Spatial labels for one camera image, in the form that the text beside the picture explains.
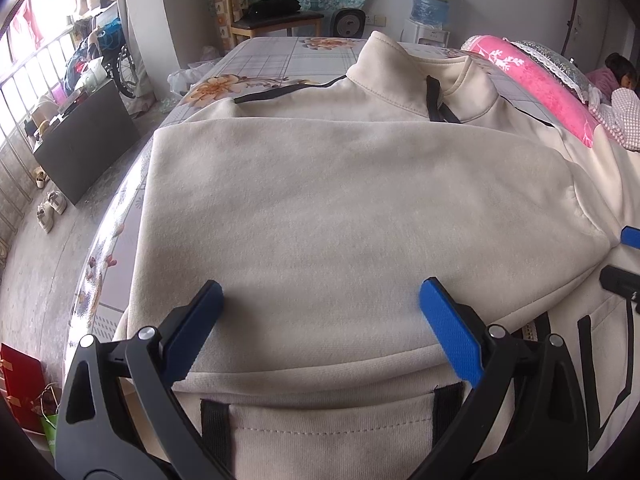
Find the metal screw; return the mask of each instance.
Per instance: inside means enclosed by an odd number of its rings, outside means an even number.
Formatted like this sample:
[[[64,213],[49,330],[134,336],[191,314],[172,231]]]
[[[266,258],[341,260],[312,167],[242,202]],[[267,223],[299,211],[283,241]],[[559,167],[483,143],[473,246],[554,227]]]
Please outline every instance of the metal screw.
[[[155,335],[156,335],[156,329],[153,328],[152,326],[145,326],[144,328],[141,328],[140,331],[138,332],[138,337],[142,340],[151,339]]]
[[[491,325],[489,327],[489,335],[495,339],[501,339],[507,335],[507,331],[503,326],[500,325]]]
[[[549,342],[553,346],[562,346],[564,344],[564,339],[562,339],[558,334],[552,334],[549,336]]]
[[[80,339],[80,346],[82,348],[89,348],[92,344],[94,344],[94,336],[91,334],[83,335]]]

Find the dark hair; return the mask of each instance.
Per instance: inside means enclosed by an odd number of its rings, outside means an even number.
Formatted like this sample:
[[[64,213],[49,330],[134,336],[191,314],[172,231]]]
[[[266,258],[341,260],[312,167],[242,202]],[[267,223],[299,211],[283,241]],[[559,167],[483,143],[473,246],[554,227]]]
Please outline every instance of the dark hair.
[[[616,76],[618,84],[622,84],[622,78],[626,75],[633,83],[638,82],[638,72],[631,62],[624,56],[620,56],[619,53],[614,52],[609,54],[607,59],[604,60],[604,64],[609,70]]]

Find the pink cloth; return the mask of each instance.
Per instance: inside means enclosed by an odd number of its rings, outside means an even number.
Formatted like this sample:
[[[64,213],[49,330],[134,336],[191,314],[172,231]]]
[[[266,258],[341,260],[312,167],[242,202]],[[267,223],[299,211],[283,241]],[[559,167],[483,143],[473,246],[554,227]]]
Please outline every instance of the pink cloth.
[[[465,44],[527,89],[538,101],[587,147],[593,146],[593,131],[598,121],[571,92],[520,49],[494,36],[478,36]]]
[[[31,0],[24,0],[11,20],[11,47],[14,57],[21,59],[35,52],[43,41],[36,16],[31,9]]]
[[[602,92],[602,95],[604,95],[609,102],[611,102],[611,94],[620,88],[616,76],[614,76],[613,72],[607,67],[589,72],[587,79]]]

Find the black seat cushion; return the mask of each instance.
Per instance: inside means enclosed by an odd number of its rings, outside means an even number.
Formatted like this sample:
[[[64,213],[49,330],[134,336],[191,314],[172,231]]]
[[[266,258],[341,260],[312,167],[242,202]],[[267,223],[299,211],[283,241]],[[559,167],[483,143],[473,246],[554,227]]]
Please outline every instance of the black seat cushion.
[[[254,30],[254,28],[271,27],[271,25],[299,22],[301,20],[317,20],[318,18],[324,18],[324,14],[321,12],[313,12],[312,10],[299,10],[298,12],[286,14],[285,16],[277,16],[276,18],[241,18],[237,22],[233,22],[231,26],[244,30]]]

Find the concrete floor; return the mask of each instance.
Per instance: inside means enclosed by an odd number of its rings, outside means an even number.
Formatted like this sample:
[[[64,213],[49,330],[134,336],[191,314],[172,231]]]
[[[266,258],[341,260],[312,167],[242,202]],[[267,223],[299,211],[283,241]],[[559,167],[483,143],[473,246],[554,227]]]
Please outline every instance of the concrete floor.
[[[55,189],[49,182],[25,209],[0,285],[0,342],[39,359],[45,378],[63,380],[63,352],[78,277],[102,216],[127,170],[166,117],[156,103],[134,122],[141,140],[119,158],[86,192],[81,201],[54,214],[46,234],[36,208]]]

